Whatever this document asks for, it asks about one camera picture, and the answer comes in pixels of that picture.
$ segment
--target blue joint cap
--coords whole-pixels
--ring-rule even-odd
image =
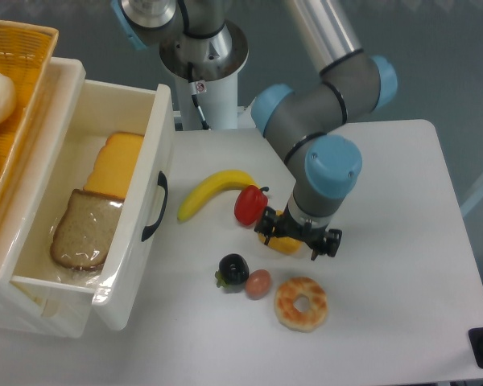
[[[316,139],[304,161],[309,183],[328,199],[343,199],[356,184],[362,165],[356,145],[335,134]]]
[[[397,93],[398,81],[397,74],[395,73],[394,66],[384,56],[372,56],[371,58],[379,70],[379,77],[381,79],[381,91],[379,93],[378,104],[375,109],[386,105],[392,99],[394,99]]]
[[[281,101],[293,92],[285,84],[274,84],[256,96],[250,116],[261,134],[265,135],[266,124]]]
[[[147,46],[140,40],[140,38],[136,35],[136,32],[132,29],[129,22],[126,19],[126,16],[123,14],[122,10],[120,9],[120,3],[118,0],[111,0],[111,7],[113,8],[114,14],[118,18],[118,21],[122,25],[123,31],[126,33],[127,38],[129,39],[130,43],[134,46],[136,51],[141,51],[147,48]]]

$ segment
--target donut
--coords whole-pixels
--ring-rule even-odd
[[[301,296],[309,301],[309,308],[304,312],[294,306],[295,301]],[[274,310],[277,319],[290,330],[311,332],[321,325],[328,315],[328,297],[313,279],[293,277],[277,289]]]

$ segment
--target orange basket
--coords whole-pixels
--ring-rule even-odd
[[[19,159],[59,32],[49,27],[0,21],[0,73],[16,88],[16,108],[0,124],[0,199]]]

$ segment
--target cheese slice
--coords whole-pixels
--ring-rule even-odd
[[[108,137],[83,189],[125,199],[142,144],[142,135],[115,133]]]

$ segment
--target black handle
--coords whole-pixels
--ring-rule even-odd
[[[163,220],[164,211],[167,209],[168,201],[168,181],[167,176],[164,175],[162,171],[159,172],[158,176],[158,186],[164,189],[164,199],[163,206],[161,207],[161,212],[159,213],[158,219],[152,225],[147,225],[142,232],[142,242],[151,238],[154,232],[157,230],[161,221]]]

